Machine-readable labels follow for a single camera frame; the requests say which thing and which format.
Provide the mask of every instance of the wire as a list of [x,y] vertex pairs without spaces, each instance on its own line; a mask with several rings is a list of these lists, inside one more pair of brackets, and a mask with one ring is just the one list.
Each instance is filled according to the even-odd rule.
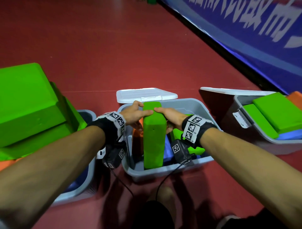
[[110,171],[113,173],[113,175],[115,176],[115,178],[116,179],[118,179],[118,181],[119,182],[121,182],[122,183],[122,185],[124,185],[125,186],[125,188],[126,189],[128,189],[128,191],[131,193],[131,195],[134,197],[134,194],[133,194],[133,192],[128,188],[128,186],[127,185],[125,185],[125,183],[124,182],[122,182],[121,181],[121,179],[120,178],[118,178],[118,176],[114,173],[114,171],[112,170],[112,168],[110,168]]
[[157,195],[158,195],[158,191],[159,191],[159,188],[160,186],[165,182],[165,180],[172,174],[174,173],[177,169],[180,168],[180,166],[182,166],[183,164],[180,164],[176,169],[174,169],[172,172],[170,172],[163,180],[162,182],[159,184],[158,188],[157,188],[157,191],[156,191],[156,195],[155,195],[155,200],[157,201]]

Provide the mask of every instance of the forearm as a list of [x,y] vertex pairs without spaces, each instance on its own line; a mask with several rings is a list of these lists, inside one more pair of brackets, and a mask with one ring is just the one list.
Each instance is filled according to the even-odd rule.
[[302,174],[267,151],[215,128],[200,139],[206,151],[290,228],[302,227]]
[[0,219],[30,228],[105,143],[91,126],[60,139],[0,172]]

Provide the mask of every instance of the white lid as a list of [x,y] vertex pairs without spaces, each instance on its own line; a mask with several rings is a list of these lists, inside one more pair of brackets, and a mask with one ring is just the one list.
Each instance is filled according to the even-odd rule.
[[239,89],[227,89],[227,88],[210,88],[210,87],[201,87],[201,90],[209,92],[217,92],[227,95],[270,95],[275,92],[269,91],[252,91],[252,90],[239,90]]
[[116,92],[118,103],[133,103],[135,100],[140,102],[167,100],[178,98],[178,95],[158,88],[126,89]]

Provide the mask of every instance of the hand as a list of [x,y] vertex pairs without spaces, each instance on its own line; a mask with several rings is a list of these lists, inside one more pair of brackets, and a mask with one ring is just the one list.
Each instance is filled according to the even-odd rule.
[[181,131],[182,129],[182,122],[188,117],[183,113],[178,112],[177,110],[173,108],[163,108],[163,107],[155,107],[154,110],[158,113],[162,113],[166,119],[168,119],[167,122],[167,134],[170,133],[174,128],[177,128]]
[[140,124],[139,120],[142,117],[149,116],[153,114],[153,110],[140,111],[138,107],[143,107],[142,102],[134,101],[133,104],[121,111],[120,114],[126,119],[126,125],[131,125],[134,129],[138,131],[143,131],[143,127]]

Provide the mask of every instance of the wrist strap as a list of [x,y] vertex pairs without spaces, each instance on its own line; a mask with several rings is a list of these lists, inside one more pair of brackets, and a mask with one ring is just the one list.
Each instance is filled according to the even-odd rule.
[[87,127],[88,126],[100,127],[105,133],[105,145],[113,145],[123,136],[126,120],[120,113],[113,111],[98,116],[96,120],[89,123]]
[[203,133],[210,128],[217,128],[211,120],[202,118],[198,115],[191,115],[182,122],[184,133],[182,136],[193,148],[201,147],[200,139]]

